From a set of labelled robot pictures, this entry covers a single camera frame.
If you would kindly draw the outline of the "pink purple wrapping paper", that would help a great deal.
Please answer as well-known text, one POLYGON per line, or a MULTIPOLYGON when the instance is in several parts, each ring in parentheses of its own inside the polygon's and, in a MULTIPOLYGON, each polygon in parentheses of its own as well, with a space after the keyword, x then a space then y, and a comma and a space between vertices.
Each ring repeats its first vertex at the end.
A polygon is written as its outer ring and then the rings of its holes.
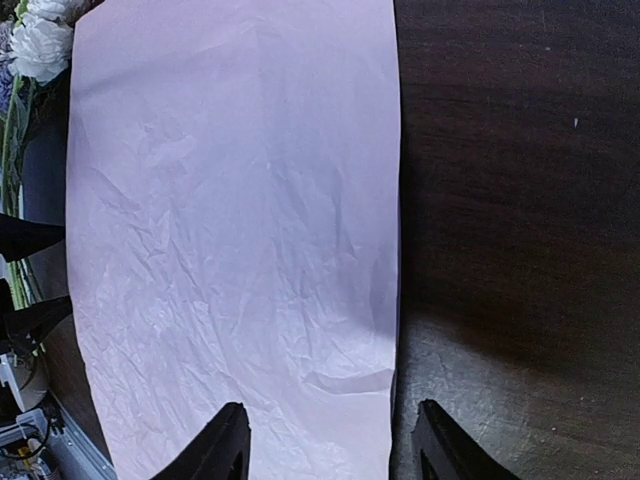
POLYGON ((107 1, 76 27, 78 344, 116 474, 226 403, 254 479, 384 479, 398 291, 389 1, 107 1))

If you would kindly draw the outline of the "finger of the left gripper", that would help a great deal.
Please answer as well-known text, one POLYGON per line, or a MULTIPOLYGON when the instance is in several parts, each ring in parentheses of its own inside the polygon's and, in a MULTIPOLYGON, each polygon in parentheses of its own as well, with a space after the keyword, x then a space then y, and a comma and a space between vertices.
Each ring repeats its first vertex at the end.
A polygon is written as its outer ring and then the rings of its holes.
POLYGON ((72 314, 71 299, 60 297, 16 310, 1 297, 1 349, 37 350, 51 331, 72 314))
POLYGON ((30 222, 2 214, 0 221, 1 256, 18 261, 45 250, 65 239, 65 227, 30 222))

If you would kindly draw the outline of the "white fake flower stem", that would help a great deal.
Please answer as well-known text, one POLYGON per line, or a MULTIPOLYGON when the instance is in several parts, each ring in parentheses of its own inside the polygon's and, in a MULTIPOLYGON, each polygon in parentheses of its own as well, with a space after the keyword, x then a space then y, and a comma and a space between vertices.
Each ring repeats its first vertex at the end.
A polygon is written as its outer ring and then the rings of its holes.
POLYGON ((72 1, 1 3, 1 212, 22 220, 24 157, 71 63, 72 1))

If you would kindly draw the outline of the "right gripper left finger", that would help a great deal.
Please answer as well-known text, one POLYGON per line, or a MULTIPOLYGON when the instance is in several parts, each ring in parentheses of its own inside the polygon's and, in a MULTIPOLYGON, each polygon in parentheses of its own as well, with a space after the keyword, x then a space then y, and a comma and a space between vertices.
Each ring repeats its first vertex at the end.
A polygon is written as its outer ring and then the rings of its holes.
POLYGON ((251 429, 243 404, 226 403, 152 480, 247 480, 251 429))

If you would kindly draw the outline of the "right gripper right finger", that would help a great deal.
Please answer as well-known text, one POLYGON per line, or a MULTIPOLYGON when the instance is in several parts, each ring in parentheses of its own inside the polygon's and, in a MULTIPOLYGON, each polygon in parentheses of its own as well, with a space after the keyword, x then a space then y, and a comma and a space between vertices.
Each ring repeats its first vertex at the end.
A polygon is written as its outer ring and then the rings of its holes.
POLYGON ((425 399, 418 405, 412 444, 416 479, 519 479, 494 460, 433 399, 425 399))

